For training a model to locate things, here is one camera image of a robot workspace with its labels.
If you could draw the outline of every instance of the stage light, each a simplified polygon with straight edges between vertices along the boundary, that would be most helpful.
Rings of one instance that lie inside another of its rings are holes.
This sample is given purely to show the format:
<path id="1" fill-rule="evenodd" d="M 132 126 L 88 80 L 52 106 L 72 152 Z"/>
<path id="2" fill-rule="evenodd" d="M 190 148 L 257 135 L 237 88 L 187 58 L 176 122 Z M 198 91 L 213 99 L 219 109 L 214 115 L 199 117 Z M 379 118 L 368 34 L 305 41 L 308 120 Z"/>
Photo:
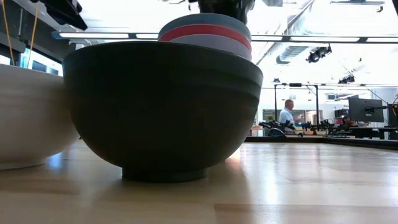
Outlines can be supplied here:
<path id="1" fill-rule="evenodd" d="M 383 6 L 380 6 L 376 12 L 382 12 L 384 10 Z"/>
<path id="2" fill-rule="evenodd" d="M 310 51 L 310 55 L 305 60 L 308 61 L 309 63 L 316 63 L 321 58 L 326 57 L 326 55 L 330 54 L 331 52 L 332 50 L 330 44 L 327 47 L 315 47 Z"/>
<path id="3" fill-rule="evenodd" d="M 348 75 L 338 81 L 338 84 L 349 84 L 355 82 L 355 77 L 353 75 Z"/>

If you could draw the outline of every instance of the light blue shirt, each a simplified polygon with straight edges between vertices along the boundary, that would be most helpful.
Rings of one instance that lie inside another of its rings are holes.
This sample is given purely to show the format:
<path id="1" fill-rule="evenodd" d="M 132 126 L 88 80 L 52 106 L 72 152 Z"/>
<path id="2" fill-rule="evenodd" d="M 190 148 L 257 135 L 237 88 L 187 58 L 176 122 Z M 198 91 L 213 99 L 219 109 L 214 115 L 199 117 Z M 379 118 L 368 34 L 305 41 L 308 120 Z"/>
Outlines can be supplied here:
<path id="1" fill-rule="evenodd" d="M 280 111 L 278 122 L 285 124 L 286 121 L 290 121 L 290 123 L 292 123 L 294 126 L 292 112 L 287 108 L 284 108 L 282 111 Z"/>

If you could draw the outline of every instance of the computer monitor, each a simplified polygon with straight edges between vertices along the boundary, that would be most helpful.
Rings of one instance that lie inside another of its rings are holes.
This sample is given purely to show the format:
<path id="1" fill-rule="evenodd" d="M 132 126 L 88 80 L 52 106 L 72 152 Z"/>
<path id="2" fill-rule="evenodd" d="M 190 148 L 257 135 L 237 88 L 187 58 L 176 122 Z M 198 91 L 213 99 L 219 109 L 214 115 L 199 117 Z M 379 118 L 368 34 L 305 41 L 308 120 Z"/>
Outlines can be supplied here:
<path id="1" fill-rule="evenodd" d="M 335 110 L 335 118 L 341 118 L 347 115 L 349 115 L 349 111 L 347 109 Z"/>
<path id="2" fill-rule="evenodd" d="M 381 100 L 348 98 L 348 104 L 350 120 L 384 122 L 383 103 Z"/>

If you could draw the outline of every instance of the bowl rim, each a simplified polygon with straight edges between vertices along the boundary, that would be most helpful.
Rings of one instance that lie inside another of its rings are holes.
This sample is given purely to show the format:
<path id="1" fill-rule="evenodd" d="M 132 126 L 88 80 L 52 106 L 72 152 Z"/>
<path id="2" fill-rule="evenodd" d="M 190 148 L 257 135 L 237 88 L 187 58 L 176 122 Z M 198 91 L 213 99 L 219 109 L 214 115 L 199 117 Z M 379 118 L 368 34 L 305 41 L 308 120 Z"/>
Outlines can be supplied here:
<path id="1" fill-rule="evenodd" d="M 61 76 L 59 75 L 54 75 L 51 73 L 47 73 L 47 72 L 42 72 L 42 71 L 36 71 L 33 69 L 29 69 L 29 68 L 23 68 L 23 67 L 18 67 L 18 66 L 14 66 L 14 65 L 5 65 L 5 64 L 0 64 L 0 76 L 3 76 L 5 74 L 5 72 L 8 72 L 9 70 L 12 71 L 19 71 L 19 73 L 15 73 L 12 76 L 18 76 L 21 75 L 21 73 L 23 73 L 23 75 L 25 74 L 29 74 L 29 75 L 34 75 L 35 78 L 49 78 L 51 77 L 51 79 L 62 79 Z"/>
<path id="2" fill-rule="evenodd" d="M 156 44 L 162 44 L 162 45 L 181 45 L 184 47 L 191 47 L 191 48 L 198 48 L 198 49 L 202 49 L 202 50 L 206 50 L 206 51 L 212 51 L 212 52 L 216 52 L 216 54 L 225 54 L 228 55 L 229 57 L 234 57 L 235 60 L 242 60 L 243 63 L 246 63 L 248 66 L 253 67 L 253 69 L 256 69 L 259 71 L 259 73 L 261 74 L 261 80 L 264 78 L 264 74 L 262 73 L 262 70 L 254 63 L 252 63 L 250 60 L 247 60 L 243 57 L 240 57 L 236 54 L 233 54 L 231 52 L 226 52 L 224 50 L 217 50 L 217 49 L 212 49 L 209 47 L 202 47 L 202 46 L 197 46 L 197 45 L 191 45 L 191 44 L 180 44 L 180 43 L 172 43 L 172 42 L 163 42 L 163 41 L 122 41 L 122 42 L 110 42 L 110 43 L 104 43 L 104 44 L 96 44 L 96 45 L 91 45 L 91 46 L 87 46 L 87 47 L 83 47 L 80 48 L 78 50 L 75 50 L 71 53 L 69 53 L 65 59 L 63 60 L 63 64 L 62 67 L 65 71 L 65 64 L 70 60 L 70 58 L 74 57 L 76 54 L 82 54 L 83 52 L 88 52 L 91 51 L 92 49 L 98 49 L 101 47 L 107 47 L 107 48 L 111 48 L 112 46 L 116 46 L 116 45 L 156 45 Z"/>

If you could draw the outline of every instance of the bowl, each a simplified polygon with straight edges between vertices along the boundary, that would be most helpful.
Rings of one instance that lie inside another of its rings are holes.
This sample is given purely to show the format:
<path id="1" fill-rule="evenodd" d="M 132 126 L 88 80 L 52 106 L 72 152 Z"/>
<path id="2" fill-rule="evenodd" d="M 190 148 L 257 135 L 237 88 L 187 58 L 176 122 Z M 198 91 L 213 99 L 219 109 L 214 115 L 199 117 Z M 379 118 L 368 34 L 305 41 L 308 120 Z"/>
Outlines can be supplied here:
<path id="1" fill-rule="evenodd" d="M 78 139 L 65 97 L 62 77 L 0 65 L 0 169 L 43 164 Z"/>
<path id="2" fill-rule="evenodd" d="M 303 134 L 304 130 L 294 130 L 294 134 Z"/>
<path id="3" fill-rule="evenodd" d="M 173 43 L 192 44 L 212 49 L 224 50 L 251 60 L 251 51 L 237 40 L 220 35 L 187 35 L 171 40 Z"/>
<path id="4" fill-rule="evenodd" d="M 181 26 L 175 28 L 165 35 L 163 35 L 159 40 L 160 41 L 171 41 L 176 38 L 181 38 L 189 35 L 195 34 L 211 34 L 214 36 L 220 37 L 229 37 L 230 39 L 234 39 L 237 42 L 245 45 L 248 50 L 251 52 L 251 45 L 250 41 L 244 38 L 244 36 L 238 32 L 235 32 L 231 29 L 222 27 L 222 26 L 215 26 L 215 25 L 189 25 L 189 26 Z"/>
<path id="5" fill-rule="evenodd" d="M 304 131 L 305 135 L 313 135 L 313 131 Z"/>
<path id="6" fill-rule="evenodd" d="M 239 34 L 242 34 L 249 42 L 251 42 L 251 33 L 246 25 L 235 18 L 215 13 L 199 13 L 179 17 L 178 19 L 175 19 L 164 25 L 159 31 L 158 38 L 160 39 L 164 34 L 172 29 L 193 24 L 211 24 L 229 28 Z"/>
<path id="7" fill-rule="evenodd" d="M 327 131 L 317 131 L 317 135 L 326 135 Z"/>
<path id="8" fill-rule="evenodd" d="M 82 140 L 124 179 L 146 182 L 199 179 L 232 155 L 262 85 L 261 70 L 242 57 L 170 42 L 85 47 L 63 71 Z"/>

